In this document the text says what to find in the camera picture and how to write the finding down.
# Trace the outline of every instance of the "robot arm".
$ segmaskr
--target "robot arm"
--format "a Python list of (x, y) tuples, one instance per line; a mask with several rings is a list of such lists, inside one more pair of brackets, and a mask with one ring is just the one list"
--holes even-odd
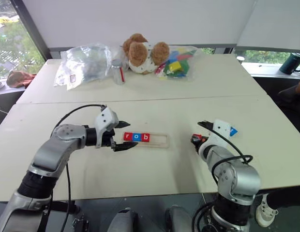
[[(231, 127), (226, 122), (215, 120), (214, 123), (199, 122), (198, 124), (229, 139)], [(209, 170), (213, 171), (218, 179), (219, 196), (210, 214), (212, 225), (217, 229), (249, 231), (250, 206), (261, 186), (257, 171), (252, 166), (244, 164), (241, 159), (216, 165), (234, 155), (226, 149), (227, 142), (215, 133), (201, 138), (193, 135), (191, 142), (195, 145), (199, 156), (207, 163)]]
[(56, 127), (50, 139), (37, 151), (20, 187), (1, 215), (0, 232), (36, 232), (70, 155), (85, 146), (109, 146), (114, 151), (136, 146), (136, 142), (117, 144), (113, 140), (114, 128), (129, 125), (119, 121), (116, 113), (107, 107), (97, 116), (95, 128), (70, 124)]

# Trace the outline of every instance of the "red letter block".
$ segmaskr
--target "red letter block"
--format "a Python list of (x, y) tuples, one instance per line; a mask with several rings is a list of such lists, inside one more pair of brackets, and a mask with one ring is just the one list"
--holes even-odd
[(149, 142), (150, 141), (150, 134), (149, 133), (142, 133), (141, 134), (141, 141)]
[(133, 133), (125, 132), (123, 136), (123, 140), (132, 141), (133, 140)]

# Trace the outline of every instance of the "white sneaker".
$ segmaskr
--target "white sneaker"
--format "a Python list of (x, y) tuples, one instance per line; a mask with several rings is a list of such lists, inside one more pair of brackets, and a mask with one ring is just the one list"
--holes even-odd
[(278, 210), (272, 209), (267, 204), (268, 194), (263, 195), (262, 203), (256, 208), (255, 218), (259, 226), (268, 227), (275, 220), (275, 216), (278, 214)]

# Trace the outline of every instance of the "red block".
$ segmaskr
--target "red block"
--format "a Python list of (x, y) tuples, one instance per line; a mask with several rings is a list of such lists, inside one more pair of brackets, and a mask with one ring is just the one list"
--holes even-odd
[(192, 57), (192, 55), (179, 55), (179, 56), (177, 56), (177, 60), (188, 59), (190, 57)]
[(150, 141), (150, 134), (149, 133), (142, 133), (141, 134), (141, 141), (149, 142)]
[(201, 134), (193, 134), (193, 136), (196, 136), (196, 137), (199, 138), (200, 140), (202, 139), (202, 135), (201, 135)]
[(125, 132), (123, 136), (123, 140), (132, 141), (133, 140), (133, 133)]

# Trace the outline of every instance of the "brown teddy bear ear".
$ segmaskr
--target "brown teddy bear ear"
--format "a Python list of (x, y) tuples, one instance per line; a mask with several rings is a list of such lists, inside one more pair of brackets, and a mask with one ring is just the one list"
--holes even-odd
[(131, 35), (131, 37), (129, 39), (127, 39), (123, 43), (123, 46), (122, 46), (126, 56), (129, 55), (130, 45), (132, 42), (143, 43), (143, 42), (148, 42), (148, 41), (142, 36), (142, 34), (136, 33), (136, 34)]
[(155, 65), (160, 65), (167, 60), (169, 56), (169, 47), (164, 42), (157, 43), (151, 52), (151, 57)]
[(142, 43), (132, 42), (129, 50), (129, 61), (138, 67), (143, 64), (147, 58), (147, 49)]
[(131, 39), (127, 39), (123, 45), (122, 45), (122, 48), (124, 50), (124, 53), (126, 54), (126, 56), (129, 55), (129, 50), (130, 50), (130, 45), (133, 41)]
[(133, 40), (134, 42), (139, 42), (139, 43), (148, 42), (148, 40), (146, 40), (145, 37), (143, 37), (142, 34), (139, 33), (133, 34), (130, 37), (130, 39)]

